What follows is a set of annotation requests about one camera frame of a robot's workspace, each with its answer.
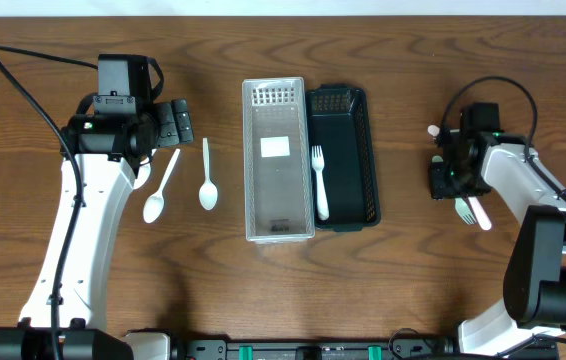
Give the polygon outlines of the pale green plastic fork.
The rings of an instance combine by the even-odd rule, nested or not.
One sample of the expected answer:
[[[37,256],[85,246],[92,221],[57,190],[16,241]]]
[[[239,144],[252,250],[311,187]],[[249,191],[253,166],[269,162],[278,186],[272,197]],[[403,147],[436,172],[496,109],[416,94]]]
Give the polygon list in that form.
[[[463,198],[455,199],[455,210],[457,215],[468,225],[474,225],[477,223],[474,214],[472,213],[469,205]]]

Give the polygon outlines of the white plastic fork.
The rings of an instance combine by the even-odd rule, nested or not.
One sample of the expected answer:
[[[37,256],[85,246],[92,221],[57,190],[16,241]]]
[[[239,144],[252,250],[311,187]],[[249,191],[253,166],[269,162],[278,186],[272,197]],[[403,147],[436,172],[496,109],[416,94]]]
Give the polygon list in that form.
[[[432,137],[437,137],[440,134],[440,128],[437,125],[429,125],[427,132]]]
[[[320,145],[315,145],[311,148],[311,162],[316,177],[316,200],[318,217],[320,220],[327,220],[330,214],[323,178],[325,160],[322,152],[322,147]]]

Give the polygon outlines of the white plastic spoon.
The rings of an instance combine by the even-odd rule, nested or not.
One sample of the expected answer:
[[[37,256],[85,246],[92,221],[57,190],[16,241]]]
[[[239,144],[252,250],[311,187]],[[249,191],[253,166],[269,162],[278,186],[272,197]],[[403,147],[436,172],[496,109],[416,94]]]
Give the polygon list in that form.
[[[137,190],[140,189],[149,179],[151,175],[151,165],[144,164],[139,167],[137,178],[134,182],[133,189]]]
[[[199,201],[201,206],[211,211],[218,201],[218,188],[211,180],[211,163],[210,163],[210,147],[207,137],[203,139],[202,143],[203,167],[204,167],[204,182],[199,189]]]
[[[474,217],[476,218],[477,223],[481,227],[482,230],[488,231],[492,229],[492,222],[489,219],[487,213],[485,212],[483,206],[479,202],[477,197],[468,197],[467,198],[470,207],[474,213]]]
[[[176,163],[180,157],[181,150],[177,148],[172,154],[164,175],[162,177],[161,183],[155,193],[149,196],[145,202],[143,208],[143,220],[146,223],[153,223],[162,214],[165,206],[164,189],[170,179],[170,176],[176,166]]]

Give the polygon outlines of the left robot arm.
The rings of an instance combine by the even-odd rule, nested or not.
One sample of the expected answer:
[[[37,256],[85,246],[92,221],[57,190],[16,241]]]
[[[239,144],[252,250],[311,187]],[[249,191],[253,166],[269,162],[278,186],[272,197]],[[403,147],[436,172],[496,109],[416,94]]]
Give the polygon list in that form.
[[[107,281],[123,209],[142,161],[193,141],[187,102],[138,107],[98,96],[61,130],[62,193],[37,283],[14,327],[0,327],[0,359],[183,359],[169,330],[107,333]]]

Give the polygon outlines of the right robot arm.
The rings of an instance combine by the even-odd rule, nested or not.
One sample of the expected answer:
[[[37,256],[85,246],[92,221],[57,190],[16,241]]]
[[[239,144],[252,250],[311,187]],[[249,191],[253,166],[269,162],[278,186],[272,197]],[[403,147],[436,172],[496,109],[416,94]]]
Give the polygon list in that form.
[[[496,191],[520,224],[503,295],[458,328],[464,354],[508,357],[543,340],[566,344],[566,188],[522,136],[441,131],[430,165],[434,199]]]

